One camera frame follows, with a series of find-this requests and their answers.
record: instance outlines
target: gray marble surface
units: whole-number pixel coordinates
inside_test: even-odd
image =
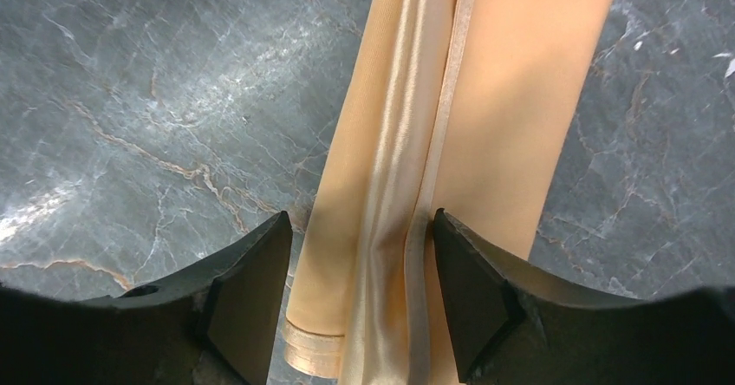
[[[0,281],[119,295],[280,209],[295,262],[369,4],[0,0]],[[735,283],[733,59],[735,0],[615,0],[532,262]],[[324,383],[282,348],[272,383]]]

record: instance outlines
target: marble floor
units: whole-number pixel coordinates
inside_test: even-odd
[[[370,0],[0,0],[0,281],[119,295],[290,212]],[[615,0],[531,260],[632,297],[735,283],[735,0]],[[270,381],[328,383],[279,357]]]

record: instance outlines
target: satin fabric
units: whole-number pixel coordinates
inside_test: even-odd
[[[457,383],[437,207],[527,258],[611,0],[373,0],[283,329],[345,384]]]

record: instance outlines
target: folded fabric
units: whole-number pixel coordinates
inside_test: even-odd
[[[527,258],[612,0],[373,0],[283,334],[303,372],[446,385],[439,207]]]

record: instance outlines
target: shiny satin highlight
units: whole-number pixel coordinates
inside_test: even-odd
[[[457,383],[429,218],[527,258],[611,0],[373,0],[286,314],[344,384]]]

